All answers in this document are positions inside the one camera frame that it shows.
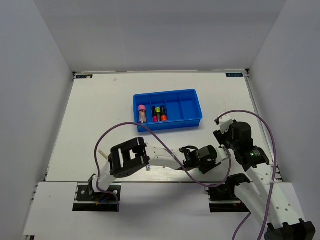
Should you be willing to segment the orange cap black highlighter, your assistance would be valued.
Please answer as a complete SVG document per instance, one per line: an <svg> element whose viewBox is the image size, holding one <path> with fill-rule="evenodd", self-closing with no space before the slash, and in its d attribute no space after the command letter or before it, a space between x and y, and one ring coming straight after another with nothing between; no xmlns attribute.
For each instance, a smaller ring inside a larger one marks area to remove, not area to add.
<svg viewBox="0 0 320 240"><path fill-rule="evenodd" d="M167 113L166 113L166 108L164 105L161 105L160 106L160 116L161 116L161 121L167 121L168 118L167 118Z"/></svg>

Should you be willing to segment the pink cap black highlighter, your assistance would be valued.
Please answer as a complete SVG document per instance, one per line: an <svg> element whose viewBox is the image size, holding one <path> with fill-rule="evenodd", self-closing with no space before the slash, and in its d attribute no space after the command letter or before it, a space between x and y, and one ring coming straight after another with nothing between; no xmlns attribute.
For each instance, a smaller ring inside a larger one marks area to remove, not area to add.
<svg viewBox="0 0 320 240"><path fill-rule="evenodd" d="M157 117L156 107L152 106L151 111L152 111L152 121L153 122L157 122L158 121L158 117Z"/></svg>

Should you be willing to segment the yellow cap black highlighter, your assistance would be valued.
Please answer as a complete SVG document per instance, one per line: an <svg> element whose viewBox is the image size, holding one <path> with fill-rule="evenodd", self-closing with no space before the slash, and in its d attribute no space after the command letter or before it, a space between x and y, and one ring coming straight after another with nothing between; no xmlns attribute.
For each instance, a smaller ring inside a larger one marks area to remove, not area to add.
<svg viewBox="0 0 320 240"><path fill-rule="evenodd" d="M155 113L156 113L157 121L158 121L158 122L161 122L161 121L162 121L162 118L161 118L161 109L160 109L159 107L156 107L156 108L155 108Z"/></svg>

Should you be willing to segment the crayon bottle pink cap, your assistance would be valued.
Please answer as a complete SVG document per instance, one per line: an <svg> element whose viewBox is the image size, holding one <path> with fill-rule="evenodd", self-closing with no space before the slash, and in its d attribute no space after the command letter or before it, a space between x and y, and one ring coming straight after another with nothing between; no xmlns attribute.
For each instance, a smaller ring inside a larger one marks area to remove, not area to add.
<svg viewBox="0 0 320 240"><path fill-rule="evenodd" d="M144 124L147 122L147 115L146 115L146 106L145 105L139 105L138 106L138 114L139 114L139 119L138 119L138 123L139 124Z"/></svg>

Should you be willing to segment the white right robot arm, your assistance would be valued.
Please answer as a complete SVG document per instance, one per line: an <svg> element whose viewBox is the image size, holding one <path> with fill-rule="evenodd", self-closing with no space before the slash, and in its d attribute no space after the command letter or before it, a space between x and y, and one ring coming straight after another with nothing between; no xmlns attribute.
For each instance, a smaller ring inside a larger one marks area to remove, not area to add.
<svg viewBox="0 0 320 240"><path fill-rule="evenodd" d="M226 195L240 199L260 223L265 240L312 240L316 228L304 221L272 179L273 166L264 150L254 145L252 128L246 122L219 120L213 134L220 145L233 151L244 173L226 181Z"/></svg>

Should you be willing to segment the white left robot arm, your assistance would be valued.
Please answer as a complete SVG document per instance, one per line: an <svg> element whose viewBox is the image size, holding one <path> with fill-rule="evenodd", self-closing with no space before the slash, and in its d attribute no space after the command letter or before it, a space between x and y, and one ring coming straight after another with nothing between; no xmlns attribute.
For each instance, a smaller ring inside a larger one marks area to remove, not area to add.
<svg viewBox="0 0 320 240"><path fill-rule="evenodd" d="M208 145L198 149L186 146L168 151L146 143L142 137L136 137L111 148L104 167L89 179L88 193L99 200L116 179L132 176L146 166L175 171L199 169L205 175L226 158L222 147Z"/></svg>

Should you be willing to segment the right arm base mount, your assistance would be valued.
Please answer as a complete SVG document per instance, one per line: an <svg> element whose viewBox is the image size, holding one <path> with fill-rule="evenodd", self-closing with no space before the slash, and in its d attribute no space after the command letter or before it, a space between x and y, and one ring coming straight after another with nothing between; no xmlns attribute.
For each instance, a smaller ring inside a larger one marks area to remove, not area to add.
<svg viewBox="0 0 320 240"><path fill-rule="evenodd" d="M209 211L211 213L248 213L246 205L225 185L216 188L204 187L204 191L209 196Z"/></svg>

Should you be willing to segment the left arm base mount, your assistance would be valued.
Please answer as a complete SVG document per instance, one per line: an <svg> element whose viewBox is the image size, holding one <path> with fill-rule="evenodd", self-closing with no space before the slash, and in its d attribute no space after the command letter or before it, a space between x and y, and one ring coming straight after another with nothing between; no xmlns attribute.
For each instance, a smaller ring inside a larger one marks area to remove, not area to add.
<svg viewBox="0 0 320 240"><path fill-rule="evenodd" d="M73 201L73 212L118 212L116 198L103 192L90 195L88 184L78 184Z"/></svg>

